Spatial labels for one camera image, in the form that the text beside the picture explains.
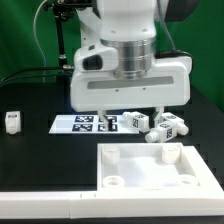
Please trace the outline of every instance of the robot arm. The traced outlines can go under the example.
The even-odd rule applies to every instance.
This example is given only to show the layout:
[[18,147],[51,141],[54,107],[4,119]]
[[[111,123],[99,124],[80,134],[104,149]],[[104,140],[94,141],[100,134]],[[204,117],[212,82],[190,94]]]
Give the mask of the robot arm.
[[[80,19],[82,46],[90,45],[100,39],[101,15],[97,0],[63,0],[65,3],[80,4],[77,8]],[[178,22],[186,19],[197,7],[199,0],[161,0],[161,14],[166,22]],[[160,21],[159,10],[156,6],[154,20]]]
[[[194,8],[198,0],[183,2]],[[170,11],[173,4],[180,5],[174,0],[162,1],[165,20],[178,17],[178,10]],[[98,22],[97,28],[92,29],[93,33],[96,30],[92,35],[95,40],[90,40],[90,45],[83,44],[86,46],[75,54],[76,71],[71,83],[74,109],[99,111],[185,104],[190,98],[188,75],[192,60],[181,55],[155,58],[157,1],[97,0],[93,7],[93,12],[89,8],[87,12],[91,21]],[[85,10],[79,12],[81,19],[83,13]],[[185,10],[177,20],[188,14]],[[86,41],[88,33],[83,33]]]

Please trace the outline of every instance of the black table surface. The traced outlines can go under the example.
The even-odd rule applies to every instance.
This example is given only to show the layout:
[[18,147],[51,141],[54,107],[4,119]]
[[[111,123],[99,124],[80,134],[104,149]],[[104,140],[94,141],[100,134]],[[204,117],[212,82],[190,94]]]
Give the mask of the black table surface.
[[[20,134],[6,134],[7,111],[21,111]],[[140,111],[152,113],[151,109]],[[166,107],[166,111],[183,118],[190,128],[187,136],[178,136],[169,142],[195,146],[222,186],[224,114],[193,87],[188,104]],[[59,114],[75,114],[70,106],[69,87],[11,84],[0,88],[0,192],[96,190],[97,143],[145,142],[144,134],[49,135],[54,118]],[[31,220],[0,220],[0,223],[31,223]],[[32,220],[32,223],[200,224],[224,223],[224,217]]]

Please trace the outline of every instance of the green screen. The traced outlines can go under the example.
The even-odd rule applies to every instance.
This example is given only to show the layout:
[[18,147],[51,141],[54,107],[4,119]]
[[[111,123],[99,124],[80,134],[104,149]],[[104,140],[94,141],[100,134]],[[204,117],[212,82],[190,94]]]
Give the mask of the green screen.
[[[1,0],[0,9],[0,78],[23,68],[42,66],[34,41],[32,24],[40,0]],[[193,55],[195,66],[191,83],[224,111],[224,1],[201,0],[194,13],[168,28],[178,49]],[[69,64],[80,47],[77,15],[63,23],[65,49]],[[157,25],[157,50],[169,50],[169,44]],[[37,34],[47,65],[58,65],[56,27],[51,10],[42,10]]]

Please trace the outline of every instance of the white plastic part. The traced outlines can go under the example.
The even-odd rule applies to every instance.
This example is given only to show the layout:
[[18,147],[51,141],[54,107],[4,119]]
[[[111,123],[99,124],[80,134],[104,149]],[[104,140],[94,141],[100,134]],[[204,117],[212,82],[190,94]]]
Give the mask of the white plastic part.
[[95,15],[92,7],[76,12],[80,20],[82,47],[95,44],[100,39],[101,19]]
[[105,125],[105,131],[108,131],[109,130],[109,127],[108,127],[109,122],[105,117],[106,114],[107,114],[106,111],[105,110],[98,110],[97,114],[98,114],[100,120],[103,121],[103,123]]
[[105,164],[114,165],[120,161],[120,150],[115,146],[109,146],[102,150],[102,159]]
[[154,127],[155,128],[157,127],[157,125],[159,123],[162,122],[161,115],[163,114],[163,112],[164,112],[164,107],[156,107],[155,108],[155,112],[153,113]]
[[[99,144],[98,191],[1,192],[0,219],[223,215],[224,192],[196,149],[176,143],[181,149],[179,163],[164,164],[160,162],[161,154],[167,144]],[[102,149],[108,146],[115,146],[121,152],[121,160],[113,170],[102,163]],[[173,180],[178,179],[178,173],[195,177],[198,185],[194,186],[189,179],[187,182],[192,184],[175,185]],[[107,176],[122,177],[125,186],[103,188],[102,182]],[[162,179],[165,185],[142,188],[153,176]],[[130,187],[130,180],[136,185]]]
[[189,128],[184,124],[184,120],[172,113],[163,113],[161,118],[164,121],[170,121],[177,128],[177,133],[180,135],[186,135],[189,132]]
[[170,144],[164,145],[162,149],[162,161],[166,164],[176,164],[180,158],[180,147]]
[[102,19],[100,38],[110,41],[138,41],[155,37],[156,0],[97,1]]
[[135,112],[124,112],[122,117],[126,120],[128,127],[134,127],[141,132],[148,132],[149,127],[149,116]]
[[177,136],[177,128],[170,121],[164,121],[160,123],[156,128],[152,128],[151,131],[145,136],[145,140],[148,143],[154,142],[166,142]]
[[180,135],[186,135],[189,132],[189,128],[185,124],[179,123],[177,125],[177,132]]
[[20,111],[7,112],[5,116],[6,133],[14,135],[21,132]]
[[106,189],[120,189],[125,186],[124,178],[120,176],[107,176],[103,179],[103,187]]
[[71,105],[76,111],[183,105],[190,99],[190,65],[189,57],[158,59],[138,80],[117,80],[113,71],[80,72],[78,66],[71,83]]
[[106,47],[99,41],[94,45],[82,47],[75,53],[75,68],[79,72],[89,72],[83,67],[83,62],[86,58],[91,56],[100,56],[102,59],[102,71],[111,71],[118,67],[118,54],[117,50],[112,47]]
[[182,187],[196,187],[198,186],[198,179],[193,175],[182,174],[179,176],[178,184]]

